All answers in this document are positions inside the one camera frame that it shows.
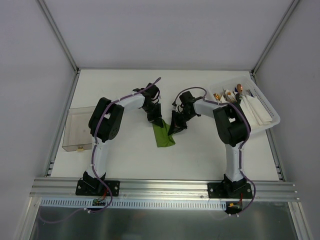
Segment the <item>green paper napkin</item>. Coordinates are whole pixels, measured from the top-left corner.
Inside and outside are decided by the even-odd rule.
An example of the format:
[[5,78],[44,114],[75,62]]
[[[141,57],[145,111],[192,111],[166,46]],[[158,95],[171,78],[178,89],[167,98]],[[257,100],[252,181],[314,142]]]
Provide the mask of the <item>green paper napkin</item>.
[[155,124],[152,125],[156,146],[158,148],[167,148],[174,146],[176,144],[172,135],[168,135],[170,126],[162,120],[163,127],[157,126]]

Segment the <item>clear smoked plastic box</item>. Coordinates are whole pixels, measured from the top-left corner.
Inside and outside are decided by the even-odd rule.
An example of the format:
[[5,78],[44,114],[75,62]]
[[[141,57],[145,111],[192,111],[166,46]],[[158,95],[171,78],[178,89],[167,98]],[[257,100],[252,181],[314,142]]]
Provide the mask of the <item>clear smoked plastic box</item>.
[[62,142],[66,152],[75,152],[78,148],[92,149],[89,121],[94,110],[94,106],[69,109]]

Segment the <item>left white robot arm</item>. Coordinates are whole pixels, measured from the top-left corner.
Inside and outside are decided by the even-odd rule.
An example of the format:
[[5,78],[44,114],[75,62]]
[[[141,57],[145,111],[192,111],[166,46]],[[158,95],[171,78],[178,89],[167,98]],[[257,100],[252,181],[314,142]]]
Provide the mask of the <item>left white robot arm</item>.
[[83,173],[83,181],[93,195],[104,191],[106,160],[112,140],[117,136],[123,115],[135,109],[143,109],[148,122],[163,128],[161,104],[158,101],[160,90],[155,83],[145,88],[136,88],[131,94],[117,100],[102,97],[89,120],[92,136],[92,153],[88,169]]

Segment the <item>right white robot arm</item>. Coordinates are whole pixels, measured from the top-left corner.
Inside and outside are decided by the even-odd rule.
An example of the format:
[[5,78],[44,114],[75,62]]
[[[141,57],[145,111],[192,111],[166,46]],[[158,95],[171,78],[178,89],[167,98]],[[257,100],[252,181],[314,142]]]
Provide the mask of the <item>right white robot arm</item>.
[[202,115],[214,119],[220,140],[225,144],[226,171],[223,176],[224,193],[235,198],[242,191],[247,179],[242,170],[243,148],[248,141],[251,127],[240,105],[234,103],[219,103],[204,97],[194,97],[190,91],[181,93],[178,98],[181,106],[172,111],[168,135],[186,130],[187,122]]

